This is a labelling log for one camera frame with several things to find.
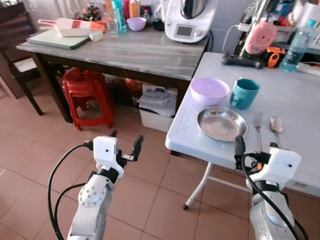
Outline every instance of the appliance display screen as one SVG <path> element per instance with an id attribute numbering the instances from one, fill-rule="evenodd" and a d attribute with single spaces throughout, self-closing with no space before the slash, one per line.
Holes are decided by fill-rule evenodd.
<path id="1" fill-rule="evenodd" d="M 192 27 L 179 26 L 176 34 L 189 37 L 191 35 L 192 29 Z"/>

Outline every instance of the white folding table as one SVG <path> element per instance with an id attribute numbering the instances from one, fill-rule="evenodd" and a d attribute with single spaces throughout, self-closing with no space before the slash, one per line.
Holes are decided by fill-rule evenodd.
<path id="1" fill-rule="evenodd" d="M 240 77 L 257 81 L 261 89 L 251 107 L 245 110 L 233 109 L 244 117 L 249 126 L 244 137 L 246 153 L 254 152 L 258 145 L 257 132 L 253 126 L 256 111 L 263 112 L 260 131 L 265 152 L 268 152 L 270 142 L 276 142 L 276 136 L 269 127 L 270 118 L 279 116 L 283 123 L 283 132 L 279 135 L 281 147 L 301 156 L 300 165 L 286 187 L 320 196 L 320 77 L 266 67 L 255 69 L 222 65 L 222 56 L 213 52 L 204 53 L 193 79 L 218 78 L 227 83 L 230 93 L 219 106 L 231 109 L 230 95 L 235 81 Z M 217 141 L 202 133 L 197 116 L 204 108 L 207 106 L 198 104 L 192 98 L 189 86 L 165 140 L 168 149 L 208 162 L 201 182 L 186 202 L 187 206 L 204 187 L 207 179 L 249 191 L 209 176 L 213 164 L 235 169 L 235 143 Z"/>

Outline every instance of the stainless steel plate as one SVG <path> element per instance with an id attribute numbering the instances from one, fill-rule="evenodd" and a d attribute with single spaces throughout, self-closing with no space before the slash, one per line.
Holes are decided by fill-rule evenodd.
<path id="1" fill-rule="evenodd" d="M 213 106 L 198 115 L 199 128 L 210 138 L 233 142 L 238 135 L 246 135 L 248 124 L 237 112 L 221 106 Z"/>

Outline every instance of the tabletop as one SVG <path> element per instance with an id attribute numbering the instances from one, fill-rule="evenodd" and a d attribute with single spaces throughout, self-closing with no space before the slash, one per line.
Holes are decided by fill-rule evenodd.
<path id="1" fill-rule="evenodd" d="M 270 142 L 276 142 L 269 122 L 279 116 L 283 132 L 279 135 L 281 147 L 298 153 L 301 162 L 286 187 L 320 196 L 320 77 L 301 72 L 285 73 L 278 69 L 255 69 L 222 65 L 222 54 L 204 53 L 194 78 L 215 77 L 227 83 L 230 93 L 219 106 L 231 108 L 230 96 L 239 77 L 252 79 L 261 85 L 251 107 L 233 109 L 247 121 L 249 129 L 244 137 L 246 152 L 257 149 L 257 133 L 253 126 L 256 111 L 263 112 L 261 138 L 264 151 Z M 191 96 L 190 86 L 166 136 L 167 148 L 234 169 L 234 142 L 209 138 L 198 128 L 198 113 L 206 108 Z"/>
<path id="2" fill-rule="evenodd" d="M 146 28 L 111 37 L 108 32 L 97 42 L 68 50 L 24 42 L 20 50 L 80 60 L 121 69 L 191 81 L 208 38 L 197 43 L 169 39 L 164 31 Z"/>

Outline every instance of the red plastic stool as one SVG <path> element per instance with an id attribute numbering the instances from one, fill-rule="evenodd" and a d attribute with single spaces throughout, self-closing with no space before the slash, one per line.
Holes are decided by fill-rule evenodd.
<path id="1" fill-rule="evenodd" d="M 78 130 L 82 130 L 81 126 L 91 127 L 106 124 L 111 128 L 114 125 L 113 115 L 116 112 L 116 105 L 110 96 L 102 73 L 76 68 L 64 74 L 62 84 L 74 125 Z M 86 102 L 90 100 L 97 101 L 102 116 L 92 119 L 79 118 L 77 107 L 85 111 L 87 109 Z"/>

